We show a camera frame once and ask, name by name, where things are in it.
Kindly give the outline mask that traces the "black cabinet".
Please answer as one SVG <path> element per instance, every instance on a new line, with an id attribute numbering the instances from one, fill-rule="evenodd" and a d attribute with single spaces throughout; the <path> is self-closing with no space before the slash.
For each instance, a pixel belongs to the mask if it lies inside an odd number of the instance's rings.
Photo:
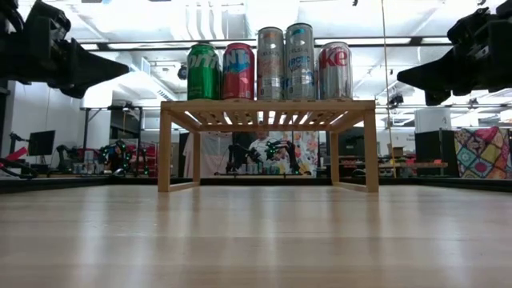
<path id="1" fill-rule="evenodd" d="M 445 168 L 418 169 L 420 177 L 444 176 L 458 178 L 458 160 L 455 149 L 454 132 L 437 130 L 415 135 L 416 162 L 433 162 L 440 160 L 446 163 Z"/>

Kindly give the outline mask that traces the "silver Diet Coke can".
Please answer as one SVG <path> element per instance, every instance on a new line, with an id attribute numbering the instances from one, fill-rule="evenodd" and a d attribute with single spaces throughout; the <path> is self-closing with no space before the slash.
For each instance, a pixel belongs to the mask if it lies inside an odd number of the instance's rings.
<path id="1" fill-rule="evenodd" d="M 329 42 L 318 55 L 318 87 L 322 100 L 352 99 L 352 54 L 347 43 Z"/>

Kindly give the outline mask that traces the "red background object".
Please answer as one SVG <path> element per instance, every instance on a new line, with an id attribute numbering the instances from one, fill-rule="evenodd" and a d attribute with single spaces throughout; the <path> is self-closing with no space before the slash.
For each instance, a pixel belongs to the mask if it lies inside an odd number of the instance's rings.
<path id="1" fill-rule="evenodd" d="M 28 149 L 25 147 L 22 147 L 22 148 L 16 150 L 15 152 L 11 152 L 5 158 L 0 158 L 0 164 L 16 162 L 21 157 L 25 156 L 27 153 L 28 153 Z"/>

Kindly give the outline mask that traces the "colourful patchwork cloth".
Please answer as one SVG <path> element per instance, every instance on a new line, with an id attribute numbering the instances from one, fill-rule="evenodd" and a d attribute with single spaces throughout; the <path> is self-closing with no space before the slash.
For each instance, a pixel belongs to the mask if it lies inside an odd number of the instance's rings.
<path id="1" fill-rule="evenodd" d="M 512 136 L 492 126 L 454 132 L 460 178 L 512 180 Z"/>

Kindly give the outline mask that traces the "white box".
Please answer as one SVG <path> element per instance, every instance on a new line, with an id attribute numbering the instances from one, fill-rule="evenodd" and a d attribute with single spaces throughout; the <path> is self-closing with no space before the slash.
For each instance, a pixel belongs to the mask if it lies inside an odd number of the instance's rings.
<path id="1" fill-rule="evenodd" d="M 451 112 L 449 108 L 425 108 L 414 112 L 415 133 L 451 130 Z"/>

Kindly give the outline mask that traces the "orange Fanta can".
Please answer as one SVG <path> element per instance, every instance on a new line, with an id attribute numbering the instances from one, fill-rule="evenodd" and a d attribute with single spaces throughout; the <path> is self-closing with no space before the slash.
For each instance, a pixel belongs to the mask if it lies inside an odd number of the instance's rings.
<path id="1" fill-rule="evenodd" d="M 227 46 L 223 55 L 222 100 L 254 99 L 254 52 L 245 43 Z"/>

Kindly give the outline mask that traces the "black computer monitor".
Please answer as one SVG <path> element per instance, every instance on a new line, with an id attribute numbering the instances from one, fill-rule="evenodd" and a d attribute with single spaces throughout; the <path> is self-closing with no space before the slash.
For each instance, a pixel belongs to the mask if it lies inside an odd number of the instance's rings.
<path id="1" fill-rule="evenodd" d="M 53 153 L 55 130 L 33 132 L 29 136 L 28 154 L 46 156 Z"/>

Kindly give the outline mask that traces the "green Sprite can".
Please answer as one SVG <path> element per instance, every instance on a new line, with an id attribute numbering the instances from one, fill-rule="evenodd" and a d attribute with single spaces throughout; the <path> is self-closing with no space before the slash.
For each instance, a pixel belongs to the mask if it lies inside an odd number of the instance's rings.
<path id="1" fill-rule="evenodd" d="M 193 45 L 187 55 L 187 99 L 219 100 L 221 76 L 217 50 L 208 43 Z"/>

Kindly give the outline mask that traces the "wooden slatted shelf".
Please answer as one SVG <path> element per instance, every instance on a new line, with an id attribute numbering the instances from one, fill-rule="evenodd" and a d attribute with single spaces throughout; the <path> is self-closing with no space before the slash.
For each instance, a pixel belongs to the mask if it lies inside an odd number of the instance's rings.
<path id="1" fill-rule="evenodd" d="M 340 181 L 340 133 L 363 124 L 366 184 Z M 193 180 L 172 184 L 171 127 L 177 124 L 193 135 Z M 371 100 L 191 100 L 164 101 L 160 105 L 158 191 L 169 193 L 200 185 L 202 132 L 325 131 L 330 140 L 330 178 L 336 187 L 379 192 L 376 105 Z"/>

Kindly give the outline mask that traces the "white hanging cloth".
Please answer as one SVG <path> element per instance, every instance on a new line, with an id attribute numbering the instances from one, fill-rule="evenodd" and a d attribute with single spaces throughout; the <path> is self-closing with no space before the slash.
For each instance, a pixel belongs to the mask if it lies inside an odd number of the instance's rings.
<path id="1" fill-rule="evenodd" d="M 202 178 L 226 172 L 229 157 L 229 146 L 233 143 L 232 133 L 201 132 L 201 163 Z M 182 155 L 185 157 L 184 177 L 193 177 L 194 135 L 189 134 Z"/>

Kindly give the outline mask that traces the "black metal table frame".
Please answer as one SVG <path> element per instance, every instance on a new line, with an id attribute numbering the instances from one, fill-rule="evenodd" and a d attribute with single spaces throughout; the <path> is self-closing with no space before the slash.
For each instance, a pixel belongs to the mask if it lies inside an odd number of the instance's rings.
<path id="1" fill-rule="evenodd" d="M 28 192 L 37 190 L 58 190 L 67 188 L 82 188 L 88 186 L 153 186 L 157 183 L 155 178 L 36 178 L 25 180 L 19 178 L 0 179 L 0 194 Z M 204 178 L 200 181 L 204 186 L 329 186 L 332 181 L 328 178 L 308 177 L 279 177 L 269 176 Z M 512 193 L 512 180 L 472 179 L 472 178 L 381 178 L 381 186 L 438 186 L 447 188 L 460 188 L 468 190 L 488 190 Z"/>

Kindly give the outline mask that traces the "white Celsius slim can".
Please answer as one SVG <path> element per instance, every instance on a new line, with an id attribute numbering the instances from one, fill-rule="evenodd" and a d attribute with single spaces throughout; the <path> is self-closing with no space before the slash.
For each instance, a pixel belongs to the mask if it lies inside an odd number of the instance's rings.
<path id="1" fill-rule="evenodd" d="M 284 98 L 284 38 L 275 26 L 261 28 L 257 48 L 257 100 Z"/>
<path id="2" fill-rule="evenodd" d="M 285 88 L 287 100 L 313 100 L 314 39 L 310 24 L 295 23 L 286 29 Z"/>

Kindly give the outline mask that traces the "background table black legs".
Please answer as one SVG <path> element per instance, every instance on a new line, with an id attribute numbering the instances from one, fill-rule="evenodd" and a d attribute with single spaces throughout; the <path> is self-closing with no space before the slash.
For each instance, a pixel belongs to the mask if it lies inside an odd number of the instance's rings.
<path id="1" fill-rule="evenodd" d="M 143 108 L 130 102 L 104 107 L 85 107 L 82 148 L 97 154 L 108 173 L 140 175 L 146 161 L 141 148 Z"/>

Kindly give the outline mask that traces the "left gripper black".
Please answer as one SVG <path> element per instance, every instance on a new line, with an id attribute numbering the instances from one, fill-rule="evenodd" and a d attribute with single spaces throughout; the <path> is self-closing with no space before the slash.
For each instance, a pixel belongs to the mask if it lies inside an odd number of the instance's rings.
<path id="1" fill-rule="evenodd" d="M 0 0 L 0 78 L 23 84 L 44 82 L 72 98 L 87 89 L 130 72 L 120 62 L 85 50 L 66 40 L 71 22 L 57 7 L 36 0 L 28 16 L 18 0 Z"/>

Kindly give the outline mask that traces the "colourful printed banner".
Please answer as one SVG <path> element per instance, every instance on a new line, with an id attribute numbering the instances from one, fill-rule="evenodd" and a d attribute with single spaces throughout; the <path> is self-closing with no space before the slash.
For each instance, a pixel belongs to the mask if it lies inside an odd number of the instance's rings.
<path id="1" fill-rule="evenodd" d="M 282 139 L 295 144 L 295 157 L 301 174 L 315 177 L 318 167 L 318 132 L 286 131 L 281 132 Z"/>

